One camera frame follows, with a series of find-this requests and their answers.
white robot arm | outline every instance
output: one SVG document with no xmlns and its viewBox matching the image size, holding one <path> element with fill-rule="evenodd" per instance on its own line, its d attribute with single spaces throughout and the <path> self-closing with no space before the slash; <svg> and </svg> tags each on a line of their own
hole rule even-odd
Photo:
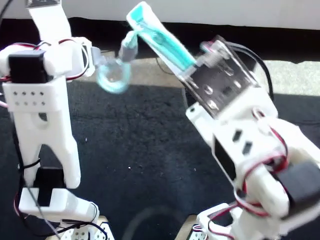
<svg viewBox="0 0 320 240">
<path fill-rule="evenodd" d="M 194 230 L 210 240 L 273 240 L 319 216 L 320 149 L 278 119 L 268 93 L 230 43 L 217 37 L 194 59 L 146 2 L 127 21 L 196 99 L 186 115 L 234 188 L 235 204 L 201 212 Z M 215 223 L 228 212 L 231 224 Z"/>
<path fill-rule="evenodd" d="M 80 235 L 95 239 L 98 206 L 69 191 L 79 186 L 81 170 L 67 93 L 68 80 L 94 73 L 92 45 L 84 37 L 72 37 L 61 1 L 26 1 L 26 7 L 39 30 L 40 44 L 17 43 L 0 51 L 0 72 L 7 79 L 4 96 L 14 124 L 24 184 L 17 208 L 19 214 L 60 223 L 61 227 L 78 224 L 63 239 Z M 41 165 L 42 145 L 52 149 L 62 168 Z M 108 237 L 113 239 L 110 231 Z"/>
</svg>

teal plastic object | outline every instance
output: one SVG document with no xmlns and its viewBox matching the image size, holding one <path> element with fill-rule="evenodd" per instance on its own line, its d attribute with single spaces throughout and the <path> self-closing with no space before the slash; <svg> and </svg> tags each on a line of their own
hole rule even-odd
<svg viewBox="0 0 320 240">
<path fill-rule="evenodd" d="M 131 64 L 123 62 L 122 59 L 135 58 L 133 49 L 138 48 L 137 34 L 129 31 L 121 42 L 119 58 L 112 58 L 101 61 L 97 68 L 96 82 L 105 91 L 112 94 L 125 92 L 131 80 Z"/>
<path fill-rule="evenodd" d="M 146 2 L 140 2 L 126 16 L 132 29 L 141 37 L 160 57 L 163 55 L 181 71 L 185 71 L 196 63 L 195 58 L 183 44 L 170 33 L 153 13 Z"/>
<path fill-rule="evenodd" d="M 98 67 L 96 82 L 105 91 L 113 94 L 125 92 L 130 83 L 131 65 L 113 59 Z"/>
</svg>

light blue loop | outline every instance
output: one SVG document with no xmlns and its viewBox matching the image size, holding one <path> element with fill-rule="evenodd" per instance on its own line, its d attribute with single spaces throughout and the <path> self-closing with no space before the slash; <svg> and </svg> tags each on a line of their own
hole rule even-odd
<svg viewBox="0 0 320 240">
<path fill-rule="evenodd" d="M 117 77 L 119 79 L 111 79 L 110 75 L 115 71 L 121 71 Z M 125 92 L 130 83 L 131 78 L 131 64 L 124 63 L 120 59 L 109 60 L 102 64 L 97 69 L 96 82 L 105 91 L 112 94 L 122 94 Z"/>
</svg>

dark carpet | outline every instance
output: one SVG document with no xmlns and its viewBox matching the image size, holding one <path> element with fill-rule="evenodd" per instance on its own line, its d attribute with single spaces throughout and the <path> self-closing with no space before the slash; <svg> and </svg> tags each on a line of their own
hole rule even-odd
<svg viewBox="0 0 320 240">
<path fill-rule="evenodd" d="M 78 143 L 82 179 L 73 192 L 94 201 L 120 240 L 137 215 L 150 215 L 133 239 L 173 240 L 185 218 L 222 202 L 232 189 L 210 149 L 185 117 L 178 88 L 131 86 L 111 95 L 95 83 L 68 85 L 73 135 Z M 320 99 L 276 95 L 280 117 L 297 123 L 320 145 Z M 0 109 L 1 239 L 35 239 L 13 210 L 18 186 L 17 157 L 5 109 Z M 56 165 L 46 148 L 41 159 Z M 38 232 L 48 228 L 30 217 Z M 314 221 L 287 236 L 316 240 Z"/>
</svg>

white wall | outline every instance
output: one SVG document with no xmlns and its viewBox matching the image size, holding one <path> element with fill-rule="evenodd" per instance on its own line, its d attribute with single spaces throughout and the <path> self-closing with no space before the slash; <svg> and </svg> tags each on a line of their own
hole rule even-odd
<svg viewBox="0 0 320 240">
<path fill-rule="evenodd" d="M 0 0 L 0 7 L 7 0 Z M 63 0 L 66 15 L 124 21 L 140 0 Z M 320 0 L 147 0 L 163 22 L 320 30 Z M 30 18 L 13 0 L 7 18 Z"/>
</svg>

